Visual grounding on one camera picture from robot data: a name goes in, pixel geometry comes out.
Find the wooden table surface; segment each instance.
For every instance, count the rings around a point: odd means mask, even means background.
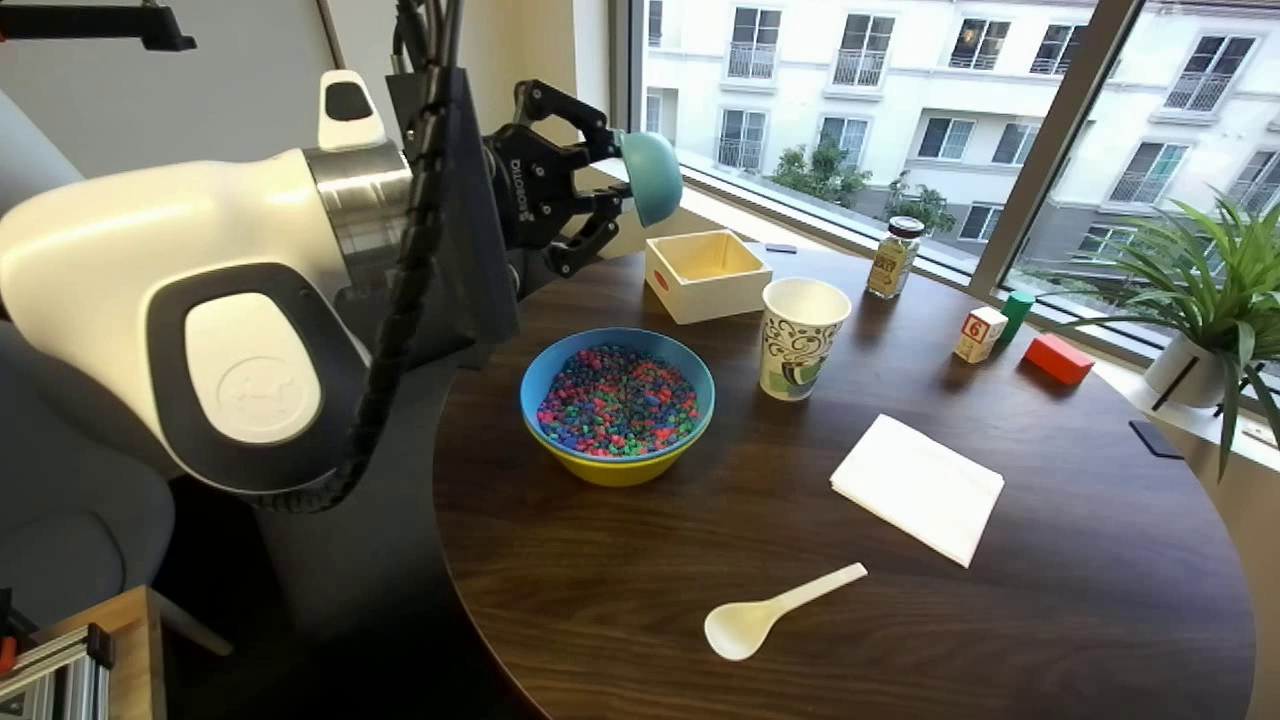
[[[1131,437],[1100,376],[1075,391],[1021,362],[954,359],[974,300],[912,276],[866,300],[851,256],[769,256],[855,300],[810,402],[755,389],[755,322],[671,322],[639,256],[526,303],[526,331],[456,378],[436,431],[441,546],[496,663],[542,717],[1245,717],[1251,611],[1218,507]],[[717,371],[710,437],[657,485],[568,476],[519,425],[518,384],[551,339],[643,322]],[[995,469],[1005,492],[959,567],[851,500],[831,469],[887,411]],[[786,617],[727,663],[706,642],[724,600],[841,565],[868,579]]]

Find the blue bowl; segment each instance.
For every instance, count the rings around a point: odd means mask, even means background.
[[[675,437],[671,442],[664,442],[662,452],[650,452],[650,456],[589,456],[589,452],[559,442],[558,437],[547,437],[537,425],[537,411],[544,407],[558,371],[578,350],[605,346],[605,344],[654,357],[687,378],[687,389],[696,397],[696,418],[694,418],[694,429],[684,429],[684,437]],[[662,336],[650,329],[591,329],[591,331],[559,336],[526,367],[519,415],[526,415],[526,429],[533,431],[533,438],[544,442],[574,476],[601,485],[601,489],[636,489],[636,485],[664,476],[710,431],[710,425],[717,415],[717,376],[687,344],[681,344],[671,336]]]

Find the building window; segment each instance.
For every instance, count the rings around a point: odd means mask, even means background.
[[[1267,210],[1280,197],[1280,151],[1251,151],[1232,185],[1232,201],[1247,210]]]
[[[650,0],[650,46],[664,45],[664,0]]]
[[[1245,64],[1251,39],[1247,36],[1203,36],[1183,64],[1183,76],[1174,84],[1166,107],[1213,113],[1230,93],[1238,67]]]
[[[983,243],[995,231],[999,210],[1005,210],[999,205],[968,205],[956,235]]]
[[[1158,197],[1170,188],[1183,151],[1190,151],[1183,142],[1141,142],[1119,185],[1113,188],[1113,201],[1158,205]]]
[[[1085,36],[1085,23],[1049,23],[1032,71],[1059,76]]]
[[[1037,124],[1005,124],[993,163],[1024,163],[1037,142]]]
[[[759,10],[759,7],[737,7],[731,10],[731,53],[727,53],[727,76],[773,76],[773,57],[775,57],[775,27],[779,10]]]
[[[995,67],[1005,36],[1007,36],[1007,23],[965,19],[954,46],[954,67]]]
[[[838,57],[838,84],[880,84],[891,14],[850,14]]]
[[[851,117],[824,117],[819,142],[831,142],[845,151],[845,163],[855,163],[866,151],[868,120]]]
[[[759,171],[766,113],[724,113],[721,163]]]
[[[959,160],[965,142],[968,142],[974,124],[968,120],[948,120],[948,117],[931,117],[925,124],[925,141],[916,155],[948,155]]]
[[[1115,263],[1127,243],[1131,243],[1131,226],[1090,222],[1090,231],[1079,235],[1079,256],[1090,263]]]
[[[664,136],[675,146],[675,86],[650,86],[643,93],[643,131]]]

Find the small bottle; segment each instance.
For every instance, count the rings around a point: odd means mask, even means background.
[[[995,350],[1005,350],[1005,344],[1014,344],[1014,336],[1024,329],[1032,303],[1037,303],[1032,291],[1007,291],[1007,295],[1005,295],[1005,317],[1007,317],[1007,322],[1005,322],[1005,331],[999,331],[999,339],[995,339]]]
[[[887,216],[887,235],[873,261],[868,291],[898,300],[912,276],[925,222],[916,216]]]

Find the sprinkles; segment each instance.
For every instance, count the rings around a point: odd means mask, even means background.
[[[696,415],[694,384],[628,344],[574,350],[537,407],[551,442],[607,459],[664,452],[696,429]]]

